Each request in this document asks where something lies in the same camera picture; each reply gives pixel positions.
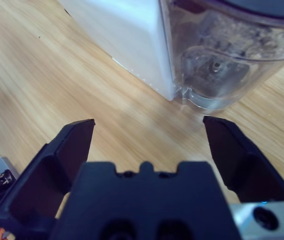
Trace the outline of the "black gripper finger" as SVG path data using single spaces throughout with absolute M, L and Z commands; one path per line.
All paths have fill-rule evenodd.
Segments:
M 212 159 L 240 202 L 284 201 L 284 179 L 234 122 L 205 116 L 203 123 Z
M 55 217 L 87 160 L 94 126 L 93 119 L 67 124 L 40 149 L 0 201 L 0 225 Z

